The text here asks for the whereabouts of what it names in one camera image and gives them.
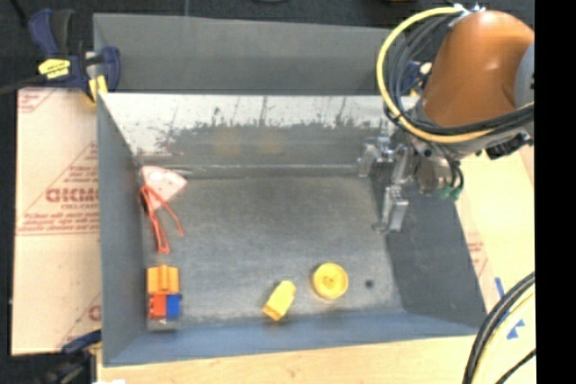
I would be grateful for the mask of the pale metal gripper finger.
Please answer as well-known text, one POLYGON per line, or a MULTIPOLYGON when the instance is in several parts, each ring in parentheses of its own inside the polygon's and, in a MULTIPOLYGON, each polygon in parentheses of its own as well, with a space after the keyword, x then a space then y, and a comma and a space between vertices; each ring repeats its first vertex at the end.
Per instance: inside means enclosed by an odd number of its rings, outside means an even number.
POLYGON ((391 139, 374 138, 364 144, 364 150, 357 159, 358 175, 367 177, 374 165, 388 164, 392 161, 391 139))
POLYGON ((379 234, 400 232, 409 207, 401 186, 385 186, 382 190, 382 207, 373 230, 379 234))

